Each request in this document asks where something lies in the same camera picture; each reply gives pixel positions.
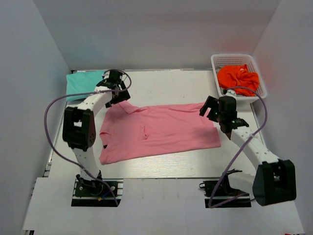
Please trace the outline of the pink t-shirt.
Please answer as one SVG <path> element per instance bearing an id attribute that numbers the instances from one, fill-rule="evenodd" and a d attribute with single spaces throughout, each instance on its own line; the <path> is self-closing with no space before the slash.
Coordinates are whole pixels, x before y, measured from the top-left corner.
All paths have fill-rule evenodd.
<path id="1" fill-rule="evenodd" d="M 127 101 L 111 106 L 100 129 L 100 163 L 220 147 L 217 128 L 199 115 L 202 106 L 137 107 Z"/>

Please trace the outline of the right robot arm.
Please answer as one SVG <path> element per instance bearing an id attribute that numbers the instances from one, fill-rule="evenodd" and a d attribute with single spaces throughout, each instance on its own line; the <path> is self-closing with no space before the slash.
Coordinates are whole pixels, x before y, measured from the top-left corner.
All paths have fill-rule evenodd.
<path id="1" fill-rule="evenodd" d="M 200 109 L 200 116 L 206 116 L 218 123 L 220 130 L 240 148 L 215 184 L 211 197 L 214 197 L 221 187 L 226 195 L 233 195 L 237 190 L 250 194 L 261 206 L 296 199 L 294 164 L 290 160 L 280 159 L 256 138 L 249 124 L 237 116 L 235 98 L 209 96 Z M 254 166 L 254 176 L 242 170 L 231 169 L 241 153 L 244 153 Z"/>

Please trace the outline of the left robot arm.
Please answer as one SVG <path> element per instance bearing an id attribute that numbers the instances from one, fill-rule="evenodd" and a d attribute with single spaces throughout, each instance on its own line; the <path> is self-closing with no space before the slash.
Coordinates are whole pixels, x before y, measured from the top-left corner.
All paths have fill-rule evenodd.
<path id="1" fill-rule="evenodd" d="M 80 167 L 80 178 L 87 180 L 92 195 L 103 191 L 101 171 L 95 162 L 93 145 L 96 139 L 95 116 L 103 107 L 130 99 L 128 88 L 132 81 L 121 70 L 108 70 L 85 100 L 64 112 L 62 138 L 73 151 Z"/>

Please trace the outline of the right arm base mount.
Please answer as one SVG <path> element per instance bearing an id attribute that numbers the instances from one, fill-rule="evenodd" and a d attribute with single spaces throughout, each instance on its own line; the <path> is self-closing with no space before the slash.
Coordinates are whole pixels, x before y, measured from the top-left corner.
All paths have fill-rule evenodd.
<path id="1" fill-rule="evenodd" d="M 217 182 L 217 180 L 207 180 L 199 184 L 199 188 L 204 191 L 204 203 L 207 209 L 209 208 L 209 200 Z M 211 204 L 213 206 L 242 193 L 243 192 L 238 189 L 231 188 L 229 183 L 221 183 Z M 250 195 L 245 193 L 243 196 L 236 198 L 234 201 L 223 204 L 218 208 L 251 208 L 251 203 L 252 199 L 250 198 Z"/>

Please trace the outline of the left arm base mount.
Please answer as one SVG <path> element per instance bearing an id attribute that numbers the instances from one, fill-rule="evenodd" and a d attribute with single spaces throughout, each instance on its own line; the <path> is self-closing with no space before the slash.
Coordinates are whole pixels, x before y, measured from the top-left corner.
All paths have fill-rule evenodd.
<path id="1" fill-rule="evenodd" d="M 123 192 L 123 179 L 106 179 L 108 186 L 95 181 L 85 180 L 76 175 L 72 207 L 118 207 Z"/>

